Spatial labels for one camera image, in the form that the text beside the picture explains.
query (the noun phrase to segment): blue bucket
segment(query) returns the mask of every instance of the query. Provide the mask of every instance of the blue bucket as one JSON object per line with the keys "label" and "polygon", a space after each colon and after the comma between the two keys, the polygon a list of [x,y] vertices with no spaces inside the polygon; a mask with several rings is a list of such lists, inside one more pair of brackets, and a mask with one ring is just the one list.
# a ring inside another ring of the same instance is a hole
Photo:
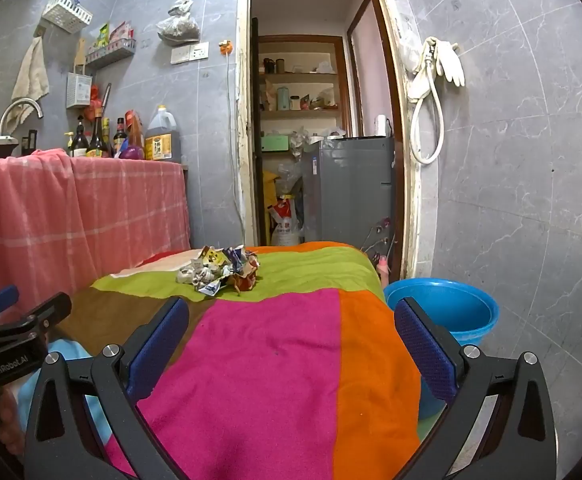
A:
{"label": "blue bucket", "polygon": [[[465,283],[438,278],[412,278],[385,288],[386,304],[395,309],[402,298],[414,298],[435,324],[442,325],[458,343],[478,346],[498,322],[498,304],[486,292]],[[420,419],[439,413],[444,401],[436,399],[422,381]]]}

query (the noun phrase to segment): brown fabric panel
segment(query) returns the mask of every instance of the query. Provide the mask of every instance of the brown fabric panel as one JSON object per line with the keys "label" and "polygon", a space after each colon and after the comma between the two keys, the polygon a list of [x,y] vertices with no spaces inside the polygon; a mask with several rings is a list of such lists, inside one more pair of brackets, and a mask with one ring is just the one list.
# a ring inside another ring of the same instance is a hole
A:
{"label": "brown fabric panel", "polygon": [[[200,319],[215,301],[182,299],[189,305],[189,328],[171,356],[169,366],[180,357]],[[123,345],[133,330],[149,322],[164,302],[88,287],[72,297],[71,314],[58,324],[54,335],[78,341],[89,354],[95,355],[108,344]]]}

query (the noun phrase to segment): pink plaid cloth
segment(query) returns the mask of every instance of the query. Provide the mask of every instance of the pink plaid cloth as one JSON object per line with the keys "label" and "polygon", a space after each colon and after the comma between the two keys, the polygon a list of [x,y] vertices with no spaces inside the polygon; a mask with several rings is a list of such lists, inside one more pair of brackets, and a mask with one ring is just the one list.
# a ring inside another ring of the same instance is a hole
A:
{"label": "pink plaid cloth", "polygon": [[63,150],[0,159],[0,289],[20,291],[3,321],[59,291],[189,248],[178,164],[70,158]]}

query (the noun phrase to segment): faucet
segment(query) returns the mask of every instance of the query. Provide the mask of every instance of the faucet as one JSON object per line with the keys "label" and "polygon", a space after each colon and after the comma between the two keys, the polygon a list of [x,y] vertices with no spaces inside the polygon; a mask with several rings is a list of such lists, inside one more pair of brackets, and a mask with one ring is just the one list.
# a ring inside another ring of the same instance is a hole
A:
{"label": "faucet", "polygon": [[13,103],[11,103],[8,107],[7,110],[4,111],[4,114],[2,114],[2,117],[0,118],[0,136],[2,135],[2,130],[4,129],[4,123],[7,120],[7,114],[13,110],[15,107],[17,107],[18,105],[21,104],[27,104],[27,105],[31,105],[34,108],[36,108],[36,111],[38,113],[38,119],[41,119],[44,117],[44,113],[42,113],[42,108],[40,108],[40,105],[35,102],[33,99],[29,98],[29,97],[21,97],[20,99],[16,99]]}

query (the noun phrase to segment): beige towel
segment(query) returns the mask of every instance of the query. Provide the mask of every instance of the beige towel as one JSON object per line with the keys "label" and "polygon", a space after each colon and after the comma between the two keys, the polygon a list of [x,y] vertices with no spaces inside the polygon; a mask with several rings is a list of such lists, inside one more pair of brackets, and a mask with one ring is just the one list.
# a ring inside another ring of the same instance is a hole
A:
{"label": "beige towel", "polygon": [[[45,57],[42,52],[42,38],[33,38],[31,46],[24,55],[18,79],[12,92],[12,102],[20,97],[30,97],[37,101],[49,93],[49,79],[45,68]],[[5,132],[12,134],[19,124],[29,117],[33,108],[29,105],[19,105],[9,112],[5,124]]]}

